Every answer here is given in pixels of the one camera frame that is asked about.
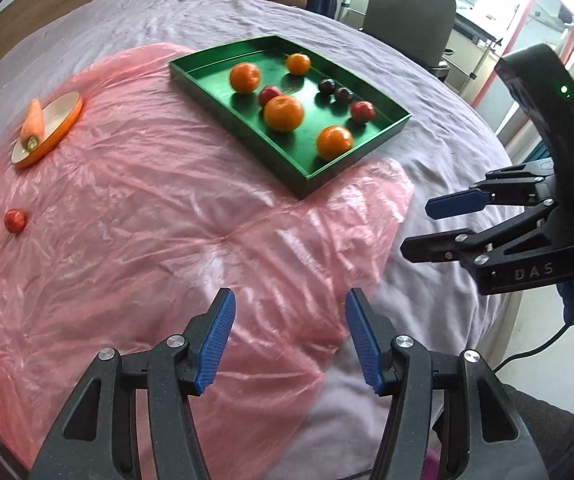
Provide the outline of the pink plastic sheet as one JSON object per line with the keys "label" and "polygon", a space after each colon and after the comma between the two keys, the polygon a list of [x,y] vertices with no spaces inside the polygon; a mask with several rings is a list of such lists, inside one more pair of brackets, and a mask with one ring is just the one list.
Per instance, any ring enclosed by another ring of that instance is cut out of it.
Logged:
{"label": "pink plastic sheet", "polygon": [[152,44],[70,78],[82,114],[28,170],[10,151],[35,91],[0,100],[0,440],[25,465],[100,349],[147,350],[228,287],[232,336],[192,411],[213,478],[265,477],[344,341],[346,291],[376,286],[406,217],[413,183],[384,156],[294,198],[172,83],[184,54]]}

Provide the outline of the glass desk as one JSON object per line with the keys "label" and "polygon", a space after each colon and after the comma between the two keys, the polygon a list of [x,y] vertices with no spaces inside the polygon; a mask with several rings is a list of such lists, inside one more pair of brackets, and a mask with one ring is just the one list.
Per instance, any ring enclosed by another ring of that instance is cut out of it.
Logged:
{"label": "glass desk", "polygon": [[[500,37],[476,24],[457,7],[457,0],[368,0],[362,31],[400,51],[444,82],[457,70],[464,94],[476,81]],[[465,70],[451,61],[447,47],[452,32],[458,32],[470,44],[484,44],[476,65]]]}

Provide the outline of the smooth orange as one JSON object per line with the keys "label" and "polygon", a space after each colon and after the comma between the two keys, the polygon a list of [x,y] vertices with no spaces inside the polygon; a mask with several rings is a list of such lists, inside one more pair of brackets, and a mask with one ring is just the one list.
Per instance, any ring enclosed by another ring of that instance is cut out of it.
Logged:
{"label": "smooth orange", "polygon": [[340,126],[323,128],[316,138],[316,151],[320,158],[329,162],[353,147],[353,136]]}

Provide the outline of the grey office chair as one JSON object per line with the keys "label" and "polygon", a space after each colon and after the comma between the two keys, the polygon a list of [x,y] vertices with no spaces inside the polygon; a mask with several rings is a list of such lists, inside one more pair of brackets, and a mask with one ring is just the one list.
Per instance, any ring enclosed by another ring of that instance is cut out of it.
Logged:
{"label": "grey office chair", "polygon": [[369,0],[363,32],[444,81],[444,60],[456,18],[456,0]]}

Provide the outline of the dark plum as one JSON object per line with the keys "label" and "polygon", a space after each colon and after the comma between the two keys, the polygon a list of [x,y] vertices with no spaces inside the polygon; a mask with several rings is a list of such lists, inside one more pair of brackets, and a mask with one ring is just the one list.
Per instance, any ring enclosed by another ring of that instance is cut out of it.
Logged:
{"label": "dark plum", "polygon": [[336,88],[336,82],[331,78],[323,79],[318,83],[318,92],[324,96],[333,96]]}
{"label": "dark plum", "polygon": [[349,88],[340,87],[334,92],[334,98],[337,102],[349,105],[354,99],[354,93]]}

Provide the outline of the red tomato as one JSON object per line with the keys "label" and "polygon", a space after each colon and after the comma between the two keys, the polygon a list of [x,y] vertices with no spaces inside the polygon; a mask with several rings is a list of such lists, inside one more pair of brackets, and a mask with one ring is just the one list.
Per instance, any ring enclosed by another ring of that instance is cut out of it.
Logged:
{"label": "red tomato", "polygon": [[11,234],[21,233],[28,223],[28,218],[24,211],[12,208],[6,211],[4,215],[4,223],[6,230]]}
{"label": "red tomato", "polygon": [[375,119],[377,112],[371,102],[358,101],[350,107],[352,121],[360,125],[365,125]]}
{"label": "red tomato", "polygon": [[259,106],[264,110],[266,105],[278,96],[283,96],[284,92],[277,86],[265,86],[259,93]]}

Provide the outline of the green rectangular tray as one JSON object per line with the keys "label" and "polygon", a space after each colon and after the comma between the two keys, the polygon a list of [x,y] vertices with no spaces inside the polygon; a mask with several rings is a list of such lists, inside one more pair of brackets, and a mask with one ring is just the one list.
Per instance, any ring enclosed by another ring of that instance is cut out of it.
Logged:
{"label": "green rectangular tray", "polygon": [[176,58],[175,83],[296,197],[392,139],[410,115],[335,62],[279,36]]}

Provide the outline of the rough orange mandarin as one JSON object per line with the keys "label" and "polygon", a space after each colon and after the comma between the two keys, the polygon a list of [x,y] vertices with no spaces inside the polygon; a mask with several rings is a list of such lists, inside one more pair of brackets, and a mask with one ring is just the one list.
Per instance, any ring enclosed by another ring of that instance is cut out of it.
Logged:
{"label": "rough orange mandarin", "polygon": [[247,96],[255,92],[261,82],[261,71],[253,63],[242,62],[235,66],[229,72],[229,83],[236,93]]}

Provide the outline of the orange oval dish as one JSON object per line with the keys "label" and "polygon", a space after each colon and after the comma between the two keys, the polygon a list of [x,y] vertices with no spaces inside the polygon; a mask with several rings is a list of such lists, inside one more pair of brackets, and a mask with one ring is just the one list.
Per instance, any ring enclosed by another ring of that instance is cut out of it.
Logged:
{"label": "orange oval dish", "polygon": [[64,139],[78,121],[82,112],[83,103],[82,96],[75,91],[58,96],[57,99],[52,100],[52,102],[47,105],[40,102],[40,105],[43,107],[45,119],[43,142],[35,151],[25,151],[19,140],[19,133],[12,147],[10,155],[11,165],[16,168],[25,168],[40,162]]}

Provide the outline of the orange carrot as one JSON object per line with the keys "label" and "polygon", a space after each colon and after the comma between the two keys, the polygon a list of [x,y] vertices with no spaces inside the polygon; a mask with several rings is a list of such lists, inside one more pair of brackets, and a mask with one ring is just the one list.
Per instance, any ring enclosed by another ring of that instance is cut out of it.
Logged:
{"label": "orange carrot", "polygon": [[28,112],[21,127],[19,140],[25,151],[32,152],[43,142],[45,135],[45,119],[43,107],[39,99],[29,104]]}

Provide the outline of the small orange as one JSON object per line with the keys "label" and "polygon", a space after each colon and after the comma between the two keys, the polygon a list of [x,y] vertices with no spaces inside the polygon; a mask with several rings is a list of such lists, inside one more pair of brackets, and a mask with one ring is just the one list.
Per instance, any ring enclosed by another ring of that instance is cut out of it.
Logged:
{"label": "small orange", "polygon": [[263,110],[263,120],[268,128],[289,133],[300,127],[304,119],[304,107],[294,96],[278,96]]}
{"label": "small orange", "polygon": [[286,58],[287,70],[293,76],[304,76],[311,68],[311,65],[310,57],[304,53],[293,53]]}

